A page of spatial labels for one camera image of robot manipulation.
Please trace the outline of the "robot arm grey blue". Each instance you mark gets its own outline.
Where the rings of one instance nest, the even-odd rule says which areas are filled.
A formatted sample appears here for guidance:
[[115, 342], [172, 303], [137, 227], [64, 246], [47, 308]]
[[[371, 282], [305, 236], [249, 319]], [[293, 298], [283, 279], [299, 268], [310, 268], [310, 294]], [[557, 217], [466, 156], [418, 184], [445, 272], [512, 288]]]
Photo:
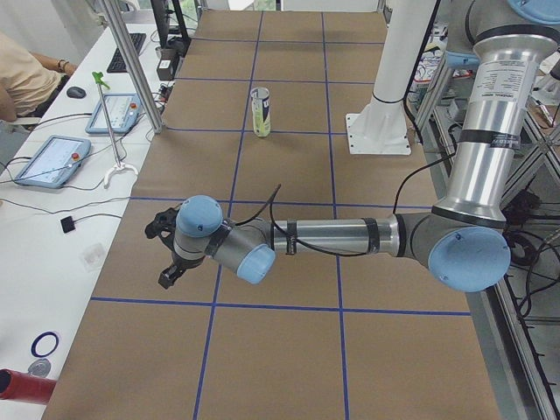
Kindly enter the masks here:
[[276, 254], [300, 249], [340, 257], [386, 253], [419, 262], [463, 292], [497, 284], [511, 263], [501, 198], [537, 69], [559, 45], [556, 1], [462, 1], [453, 11], [448, 53], [478, 61], [444, 197], [430, 211], [386, 219], [227, 218], [206, 195], [159, 213], [145, 229], [171, 251], [159, 284], [171, 287], [206, 258], [258, 284]]

